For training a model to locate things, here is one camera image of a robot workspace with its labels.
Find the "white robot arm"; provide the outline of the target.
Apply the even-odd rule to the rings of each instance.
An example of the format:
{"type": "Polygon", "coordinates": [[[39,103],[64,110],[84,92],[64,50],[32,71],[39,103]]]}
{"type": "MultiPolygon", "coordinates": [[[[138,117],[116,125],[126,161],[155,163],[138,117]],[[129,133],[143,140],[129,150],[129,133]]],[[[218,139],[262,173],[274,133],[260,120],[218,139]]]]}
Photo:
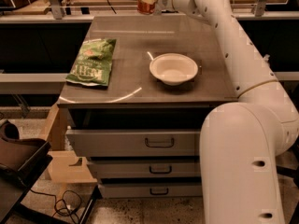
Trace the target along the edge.
{"type": "Polygon", "coordinates": [[[276,157],[296,141],[299,115],[230,0],[139,0],[204,17],[213,29],[236,102],[206,117],[200,168],[206,224],[285,224],[276,157]]]}

